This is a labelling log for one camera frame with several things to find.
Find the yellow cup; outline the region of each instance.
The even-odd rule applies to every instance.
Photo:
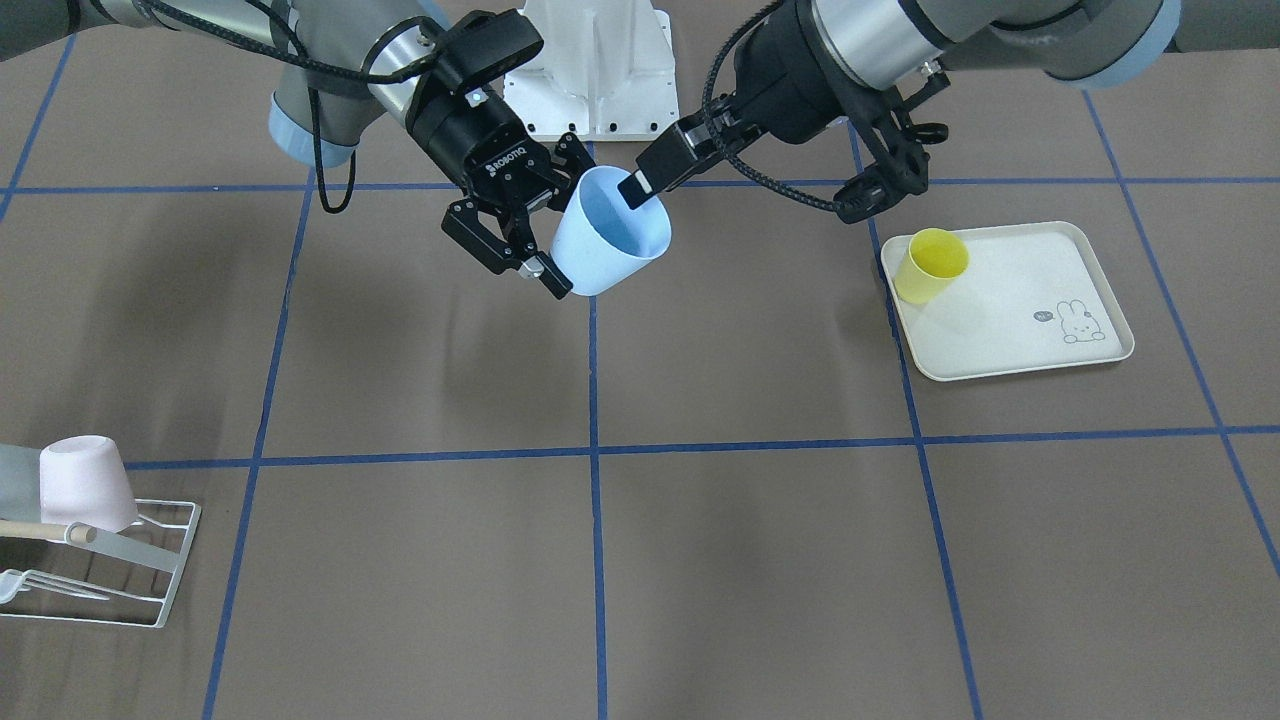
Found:
[[[897,296],[913,305],[933,300],[969,266],[969,249],[964,241],[938,228],[923,229],[911,236],[906,256],[893,274]]]

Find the pink cup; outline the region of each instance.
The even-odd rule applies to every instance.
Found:
[[[115,441],[79,436],[40,452],[40,519],[84,523],[116,533],[138,518],[133,488]]]

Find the tray rim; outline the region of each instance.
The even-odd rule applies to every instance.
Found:
[[[1057,229],[1062,234],[1068,236],[1075,245],[1076,251],[1080,254],[1080,260],[1084,263],[1084,269],[1089,273],[1089,279],[1093,281],[1093,287],[1098,292],[1098,297],[1102,300],[1102,306],[1107,311],[1107,316],[1111,320],[1111,325],[1115,328],[1116,334],[1120,338],[1120,354],[1108,357],[1102,357],[1098,360],[1075,360],[1068,363],[1051,363],[1044,365],[1032,365],[1027,368],[1011,368],[993,372],[983,372],[965,375],[940,375],[929,370],[922,361],[920,356],[916,354],[915,342],[911,341],[911,329],[908,327],[905,318],[902,316],[902,299],[897,296],[893,290],[893,273],[890,270],[888,263],[886,261],[887,252],[891,247],[896,247],[904,242],[911,240],[910,234],[899,234],[888,238],[881,246],[879,251],[879,264],[881,270],[884,272],[886,291],[893,301],[893,311],[897,314],[899,329],[902,332],[902,337],[906,340],[908,350],[911,354],[911,361],[915,363],[920,374],[929,378],[931,380],[940,383],[950,383],[956,380],[973,380],[978,378],[995,378],[1001,375],[1016,375],[1021,373],[1036,373],[1041,370],[1057,370],[1062,368],[1080,368],[1085,365],[1105,365],[1111,363],[1120,363],[1128,360],[1133,356],[1133,351],[1137,347],[1137,340],[1133,336],[1133,329],[1129,327],[1129,320],[1125,318],[1124,311],[1120,309],[1120,302],[1116,300],[1115,291],[1111,290],[1111,283],[1107,281],[1106,273],[1102,270],[1102,265],[1098,263],[1097,254],[1093,252],[1093,245],[1089,242],[1089,237],[1076,227],[1074,223],[1066,220],[1047,220],[1038,223],[1019,223],[1012,225],[989,225],[982,228],[965,228],[951,231],[960,237],[961,241],[966,243],[970,240],[988,240],[993,231],[1000,233],[1009,233],[1010,231],[1034,231],[1044,232]],[[1016,240],[1016,237],[1004,237],[995,240]]]

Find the light blue cup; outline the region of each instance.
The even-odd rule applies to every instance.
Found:
[[[552,240],[552,260],[573,283],[575,295],[600,295],[671,246],[671,218],[660,200],[627,208],[618,192],[627,174],[609,165],[591,168],[564,209]]]

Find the blue tape line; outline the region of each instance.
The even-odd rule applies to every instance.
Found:
[[[61,56],[58,58],[58,67],[54,69],[54,77],[49,79],[49,88],[45,90],[45,97],[40,101],[40,109],[36,110],[36,119],[31,123],[31,132],[27,133],[27,141],[22,145],[22,152],[18,155],[18,164],[13,168],[13,176],[9,177],[9,192],[0,197],[0,222],[4,222],[4,217],[9,213],[9,204],[13,202],[13,191],[18,187],[18,182],[22,179],[23,170],[27,169],[27,161],[31,159],[31,149],[36,146],[36,136],[40,135],[40,126],[45,123],[45,115],[49,114],[49,106],[54,102],[54,94],[58,92],[58,83],[63,81],[63,72],[67,69],[67,61],[72,56],[72,50],[76,49],[76,36],[67,38],[67,45],[63,47]]]
[[[159,186],[87,186],[87,187],[19,187],[15,195],[165,195],[198,192],[302,192],[305,184],[159,184]]]
[[[996,445],[1009,442],[1071,442],[1089,439],[1134,439],[1162,437],[1203,437],[1219,434],[1217,428],[1152,428],[1137,430],[1068,430],[1051,433],[997,433],[978,436],[932,436],[924,445]]]
[[[1174,320],[1174,327],[1178,328],[1178,337],[1181,338],[1183,350],[1187,352],[1187,359],[1192,364],[1192,370],[1196,373],[1196,382],[1199,383],[1201,392],[1204,395],[1204,404],[1208,405],[1210,415],[1213,418],[1213,425],[1217,428],[1219,436],[1222,439],[1222,448],[1226,451],[1226,457],[1231,462],[1231,470],[1235,473],[1235,480],[1240,486],[1240,492],[1244,493],[1244,501],[1249,507],[1249,512],[1253,515],[1253,523],[1258,528],[1258,534],[1262,537],[1262,544],[1266,547],[1267,555],[1271,557],[1271,568],[1275,570],[1277,578],[1280,578],[1280,552],[1276,551],[1275,541],[1271,537],[1271,530],[1267,529],[1266,519],[1262,516],[1262,510],[1258,509],[1257,500],[1253,496],[1253,488],[1249,487],[1249,479],[1244,473],[1244,466],[1240,465],[1240,460],[1235,454],[1235,446],[1231,443],[1231,436],[1226,432],[1226,424],[1222,421],[1222,414],[1217,409],[1217,402],[1213,400],[1213,393],[1208,387],[1208,379],[1204,377],[1204,370],[1201,368],[1199,359],[1196,356],[1196,348],[1192,346],[1190,334],[1187,332],[1187,325],[1183,323],[1181,313],[1178,311],[1178,305],[1174,302],[1174,295],[1169,290],[1169,283],[1165,282],[1165,274],[1160,269],[1160,260],[1156,258],[1156,250],[1151,245],[1151,238],[1147,236],[1147,228],[1142,222],[1142,215],[1138,213],[1138,205],[1133,200],[1133,192],[1129,191],[1129,184],[1125,181],[1124,173],[1120,170],[1120,161],[1116,159],[1115,149],[1111,146],[1111,138],[1107,137],[1107,131],[1102,127],[1102,117],[1098,115],[1098,109],[1093,104],[1093,97],[1088,92],[1082,92],[1084,96],[1084,104],[1089,109],[1089,115],[1093,118],[1093,127],[1098,131],[1098,137],[1102,138],[1102,147],[1106,150],[1107,160],[1111,161],[1111,169],[1115,172],[1116,182],[1120,183],[1120,190],[1124,192],[1125,204],[1129,206],[1129,214],[1133,217],[1133,224],[1138,229],[1138,238],[1142,241],[1142,247],[1147,254],[1147,261],[1151,264],[1151,270],[1156,275],[1156,284],[1160,287],[1160,293],[1165,299],[1165,306],[1169,309],[1169,314]]]
[[[1115,184],[1115,178],[932,178],[929,184]]]
[[[1125,184],[1274,184],[1280,177],[1124,178]]]
[[[858,149],[858,143],[861,141],[858,137],[858,128],[854,127],[854,123],[845,123],[845,131],[849,135],[849,147],[854,152],[854,169],[858,170],[859,174],[861,174],[864,169],[863,151]]]
[[[264,457],[264,468],[308,468],[324,465],[388,465],[398,462],[457,462],[465,460],[530,460],[535,457],[586,457],[586,447],[545,447],[529,450],[458,450],[439,452],[387,452],[374,455],[302,455]]]
[[[1280,425],[1228,425],[1233,436],[1280,434]],[[1138,428],[1130,430],[1059,430],[1043,433],[991,433],[970,436],[923,436],[924,445],[1002,445],[1018,442],[1079,442],[1098,439],[1144,439],[1165,437],[1204,437],[1219,434],[1217,428]],[[795,439],[768,442],[708,442],[678,445],[612,445],[594,448],[599,455],[678,455],[698,452],[762,452],[799,450],[840,450],[851,447],[910,447],[914,437]],[[326,465],[380,465],[397,462],[454,462],[484,460],[534,460],[539,457],[589,457],[593,448],[585,447],[532,447],[516,450],[458,450],[434,452],[388,452],[367,455],[298,455],[262,457],[261,468],[302,468]],[[196,460],[140,460],[125,462],[128,470],[201,470],[248,469],[255,464],[250,457],[196,459]]]
[[[138,462],[125,462],[124,469],[132,471],[151,470],[212,470],[219,468],[234,468],[246,470],[253,466],[253,460],[248,457],[229,460],[143,460]]]
[[[608,720],[609,665],[604,609],[604,510],[600,501],[599,314],[594,296],[590,300],[590,307],[588,320],[588,414],[591,443],[591,556],[595,571],[595,705],[596,717]]]
[[[872,249],[876,258],[879,258],[881,241],[879,228],[876,219],[867,220],[867,228],[872,236]],[[897,324],[897,314],[890,297],[890,282],[884,274],[884,266],[879,263],[877,272],[884,286],[884,313],[888,315],[890,333],[897,348],[899,370],[902,374],[902,395],[906,398],[906,413],[911,420],[911,445],[915,446],[915,457],[920,464],[920,478],[924,483],[924,497],[929,506],[929,521],[933,525],[933,542],[938,548],[938,562],[942,566],[942,584],[946,587],[947,605],[951,607],[951,624],[956,633],[956,647],[960,651],[960,664],[964,669],[965,687],[969,691],[969,706],[974,720],[983,720],[982,697],[978,693],[978,679],[973,669],[973,656],[969,652],[969,633],[965,630],[964,614],[960,610],[960,593],[956,591],[955,573],[951,570],[951,552],[947,550],[946,532],[942,528],[942,512],[938,510],[937,493],[933,489],[933,471],[929,468],[929,457],[925,451],[924,433],[920,429],[920,415],[915,405],[915,392],[911,389],[911,373],[906,364],[906,351],[902,343],[902,333]]]
[[[1228,425],[1233,436],[1274,436],[1280,434],[1280,425]]]
[[[840,181],[788,181],[796,186],[836,186]],[[1112,178],[933,178],[932,184],[1004,186],[1004,184],[1115,184]],[[1189,177],[1189,178],[1125,178],[1128,184],[1275,184],[1280,177]],[[691,187],[750,187],[751,181],[689,181]],[[302,184],[157,184],[157,186],[83,186],[83,187],[0,187],[4,195],[147,195],[201,192],[302,192]],[[358,182],[361,192],[376,191],[449,191],[458,187],[448,182]]]
[[[795,439],[772,442],[694,442],[671,445],[613,445],[602,446],[600,455],[667,455],[689,452],[759,452],[769,450],[836,450],[847,447],[902,447],[915,445],[914,438],[850,438],[850,439]]]
[[[845,184],[847,181],[842,179],[788,179],[782,181],[786,184],[794,184],[796,187],[805,186],[840,186]],[[755,181],[750,179],[701,179],[701,181],[687,181],[680,187],[756,187]]]
[[[462,192],[462,190],[452,182],[357,182],[356,190],[448,190],[452,192]]]
[[[308,188],[314,186],[315,172],[307,174]],[[266,389],[262,392],[262,415],[253,439],[253,457],[244,483],[244,500],[241,505],[239,527],[236,532],[236,550],[232,552],[230,570],[227,574],[227,593],[223,597],[223,614],[218,623],[218,639],[214,644],[214,661],[209,667],[209,685],[205,688],[204,720],[211,720],[218,702],[218,684],[223,674],[223,659],[227,653],[227,637],[230,632],[232,612],[236,610],[236,591],[239,585],[241,564],[244,560],[244,542],[248,537],[250,519],[253,512],[253,496],[257,492],[257,477],[261,469],[262,448],[266,446],[266,428],[271,419],[271,402],[275,397],[275,380],[280,369],[280,356],[284,352],[284,334],[289,324],[289,300],[293,293],[293,281],[298,272],[298,256],[307,233],[307,218],[311,214],[314,190],[307,190],[302,197],[302,210],[298,215],[298,229],[293,237],[293,254],[289,256],[289,273],[284,281],[284,297],[280,300],[280,315],[275,327],[275,343],[271,350],[271,364],[266,374]]]

